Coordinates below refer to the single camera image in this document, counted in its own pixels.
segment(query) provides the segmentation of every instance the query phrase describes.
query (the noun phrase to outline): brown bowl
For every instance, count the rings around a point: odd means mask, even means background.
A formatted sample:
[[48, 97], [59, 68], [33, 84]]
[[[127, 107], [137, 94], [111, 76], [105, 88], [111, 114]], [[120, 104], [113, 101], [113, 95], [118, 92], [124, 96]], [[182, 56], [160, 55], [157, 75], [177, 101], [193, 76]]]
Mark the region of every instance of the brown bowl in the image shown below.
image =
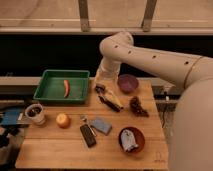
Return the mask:
[[123, 149], [123, 147], [122, 147], [122, 142], [121, 142], [121, 134], [122, 134], [123, 130], [125, 130], [125, 129], [128, 129], [128, 130], [130, 130], [130, 131], [133, 132], [134, 137], [135, 137], [135, 141], [138, 144], [138, 147], [134, 148], [134, 149], [132, 149], [131, 151], [128, 151], [128, 152], [124, 151], [124, 150], [123, 151], [126, 152], [126, 153], [130, 153], [130, 154], [139, 153], [141, 150], [143, 150], [144, 145], [145, 145], [145, 138], [144, 138], [143, 133], [139, 129], [135, 128], [135, 127], [126, 127], [126, 128], [123, 128], [120, 131], [119, 136], [118, 136], [118, 141], [119, 141], [119, 144], [120, 144], [120, 146], [121, 146], [122, 149]]

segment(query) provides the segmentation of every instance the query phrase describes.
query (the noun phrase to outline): green tray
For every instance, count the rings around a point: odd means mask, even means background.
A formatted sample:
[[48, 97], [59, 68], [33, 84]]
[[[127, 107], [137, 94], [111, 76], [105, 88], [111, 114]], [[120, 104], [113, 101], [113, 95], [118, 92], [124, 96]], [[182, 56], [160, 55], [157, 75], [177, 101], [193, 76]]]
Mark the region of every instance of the green tray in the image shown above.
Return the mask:
[[[45, 70], [34, 99], [45, 103], [84, 103], [88, 93], [89, 75], [87, 70]], [[70, 85], [66, 98], [64, 80], [68, 80]]]

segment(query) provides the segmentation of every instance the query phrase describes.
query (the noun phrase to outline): mug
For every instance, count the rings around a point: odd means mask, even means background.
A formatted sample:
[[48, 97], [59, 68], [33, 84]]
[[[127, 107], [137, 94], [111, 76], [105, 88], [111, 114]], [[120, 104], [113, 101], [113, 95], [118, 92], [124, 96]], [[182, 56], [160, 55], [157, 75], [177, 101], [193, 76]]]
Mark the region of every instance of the mug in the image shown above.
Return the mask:
[[39, 103], [28, 106], [25, 110], [25, 116], [36, 125], [42, 125], [46, 121], [43, 113], [43, 107]]

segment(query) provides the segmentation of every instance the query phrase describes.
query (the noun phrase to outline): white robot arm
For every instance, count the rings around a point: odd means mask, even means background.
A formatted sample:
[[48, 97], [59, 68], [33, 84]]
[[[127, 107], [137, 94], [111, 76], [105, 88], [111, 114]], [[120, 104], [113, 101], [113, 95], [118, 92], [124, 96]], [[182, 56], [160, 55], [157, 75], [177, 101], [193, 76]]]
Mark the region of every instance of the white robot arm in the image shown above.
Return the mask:
[[100, 51], [96, 80], [114, 78], [126, 63], [185, 88], [174, 114], [169, 170], [213, 170], [213, 59], [134, 47], [128, 32], [104, 39]]

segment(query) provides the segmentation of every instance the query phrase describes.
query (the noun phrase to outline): utensil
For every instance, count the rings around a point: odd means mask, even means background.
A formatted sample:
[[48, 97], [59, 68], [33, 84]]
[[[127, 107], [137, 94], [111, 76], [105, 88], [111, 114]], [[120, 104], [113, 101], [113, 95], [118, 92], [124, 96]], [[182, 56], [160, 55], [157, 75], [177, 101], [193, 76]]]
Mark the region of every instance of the utensil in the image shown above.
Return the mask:
[[92, 134], [94, 135], [94, 137], [96, 137], [97, 135], [96, 135], [95, 131], [92, 129], [92, 127], [90, 126], [90, 124], [87, 122], [87, 117], [86, 117], [85, 115], [82, 114], [82, 115], [80, 115], [80, 118], [81, 118], [81, 120], [82, 120], [85, 124], [88, 125], [88, 127], [90, 128]]

